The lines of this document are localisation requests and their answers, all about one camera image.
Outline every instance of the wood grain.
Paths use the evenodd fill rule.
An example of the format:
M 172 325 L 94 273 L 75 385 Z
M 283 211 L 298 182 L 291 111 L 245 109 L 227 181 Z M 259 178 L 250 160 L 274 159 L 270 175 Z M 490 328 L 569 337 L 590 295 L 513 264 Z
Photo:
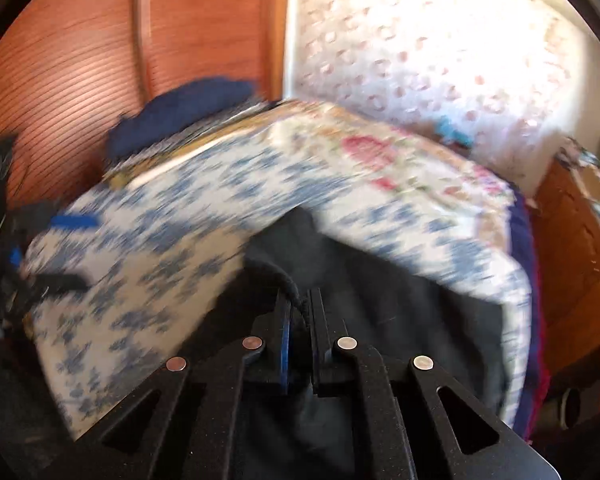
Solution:
M 262 84 L 262 0 L 151 0 L 156 94 L 194 78 L 227 75 Z
M 131 0 L 32 0 L 0 40 L 0 132 L 17 130 L 11 204 L 97 183 L 104 135 L 139 110 Z
M 0 133 L 18 131 L 10 203 L 99 181 L 106 131 L 194 78 L 282 96 L 286 0 L 31 0 L 0 40 Z
M 262 85 L 267 98 L 282 99 L 288 0 L 261 0 Z

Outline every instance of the dark gray fabric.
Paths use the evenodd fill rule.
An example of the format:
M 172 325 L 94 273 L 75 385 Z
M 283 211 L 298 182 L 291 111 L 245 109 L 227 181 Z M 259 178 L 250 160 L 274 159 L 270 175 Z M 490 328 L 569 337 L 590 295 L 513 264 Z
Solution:
M 508 384 L 500 344 L 501 308 L 320 234 L 302 208 L 251 238 L 244 270 L 218 297 L 182 354 L 190 360 L 216 354 L 249 335 L 255 317 L 272 310 L 278 289 L 302 310 L 301 298 L 314 287 L 320 288 L 325 311 L 340 316 L 350 336 L 404 361 L 427 354 L 488 408 L 499 410 Z M 292 366 L 304 367 L 307 387 L 288 397 L 245 397 L 236 478 L 326 480 L 355 475 L 351 428 L 356 414 L 349 399 L 312 394 L 310 361 L 299 358 L 299 341 L 297 330 Z
M 600 480 L 600 413 L 539 450 L 562 480 Z
M 42 371 L 23 360 L 21 343 L 0 343 L 0 453 L 21 479 L 35 478 L 72 442 Z M 28 352 L 35 359 L 35 348 Z

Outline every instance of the pillow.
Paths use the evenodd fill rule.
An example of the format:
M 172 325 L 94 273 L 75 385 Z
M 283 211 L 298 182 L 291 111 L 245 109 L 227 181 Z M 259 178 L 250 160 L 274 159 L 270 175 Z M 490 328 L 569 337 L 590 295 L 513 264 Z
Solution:
M 253 83 L 218 76 L 197 79 L 152 99 L 132 119 L 121 120 L 107 138 L 107 158 L 117 162 L 181 131 L 200 119 L 235 106 L 253 94 Z

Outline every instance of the pink flower print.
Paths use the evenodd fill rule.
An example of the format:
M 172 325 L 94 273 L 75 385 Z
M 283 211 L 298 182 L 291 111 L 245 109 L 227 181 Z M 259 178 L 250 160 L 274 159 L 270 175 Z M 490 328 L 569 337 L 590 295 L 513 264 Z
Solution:
M 447 186 L 442 193 L 449 196 L 455 196 L 456 194 L 460 193 L 461 190 L 462 187 L 460 186 Z
M 400 126 L 391 126 L 390 128 L 392 132 L 403 137 L 413 137 L 413 134 L 409 130 L 401 128 Z
M 342 140 L 342 149 L 351 158 L 374 171 L 382 170 L 395 160 L 391 143 L 371 136 L 346 137 Z
M 371 183 L 375 186 L 378 186 L 380 189 L 384 189 L 385 191 L 393 191 L 397 187 L 396 183 L 387 176 L 376 178 L 372 180 Z
M 490 195 L 499 195 L 502 192 L 502 188 L 495 184 L 489 184 L 484 189 Z
M 474 175 L 478 178 L 491 177 L 491 171 L 480 164 L 474 165 Z

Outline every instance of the navy blue fabric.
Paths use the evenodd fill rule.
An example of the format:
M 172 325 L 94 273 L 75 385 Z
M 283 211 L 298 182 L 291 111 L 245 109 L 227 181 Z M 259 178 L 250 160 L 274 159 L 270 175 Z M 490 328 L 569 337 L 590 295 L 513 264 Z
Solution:
M 531 284 L 531 340 L 529 343 L 529 361 L 526 364 L 525 384 L 520 396 L 520 405 L 513 423 L 513 431 L 526 438 L 534 412 L 536 390 L 541 381 L 542 371 L 540 362 L 540 323 L 538 290 L 538 261 L 534 249 L 534 238 L 531 232 L 531 222 L 525 208 L 525 198 L 522 193 L 511 185 L 516 201 L 510 208 L 510 240 L 511 256 L 526 272 Z
M 107 138 L 107 158 L 115 162 L 133 155 L 190 124 L 246 101 L 253 95 L 250 81 L 222 76 L 196 79 L 149 101 L 131 119 L 122 119 Z

